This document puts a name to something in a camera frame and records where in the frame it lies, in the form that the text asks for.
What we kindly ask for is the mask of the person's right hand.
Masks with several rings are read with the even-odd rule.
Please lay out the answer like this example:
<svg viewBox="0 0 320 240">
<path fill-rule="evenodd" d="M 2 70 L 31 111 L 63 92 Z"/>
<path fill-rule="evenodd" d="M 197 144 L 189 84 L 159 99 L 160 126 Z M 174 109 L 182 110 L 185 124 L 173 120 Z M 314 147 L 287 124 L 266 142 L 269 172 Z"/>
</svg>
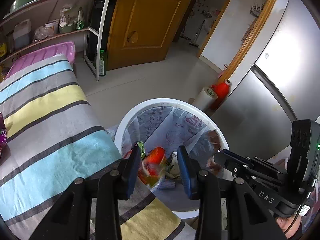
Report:
<svg viewBox="0 0 320 240">
<path fill-rule="evenodd" d="M 289 218 L 277 217 L 276 222 L 283 232 L 285 232 L 289 226 L 292 224 L 295 216 Z M 302 225 L 301 225 L 301 216 L 298 216 L 296 221 L 292 224 L 291 228 L 285 233 L 287 239 L 299 239 L 302 235 Z"/>
</svg>

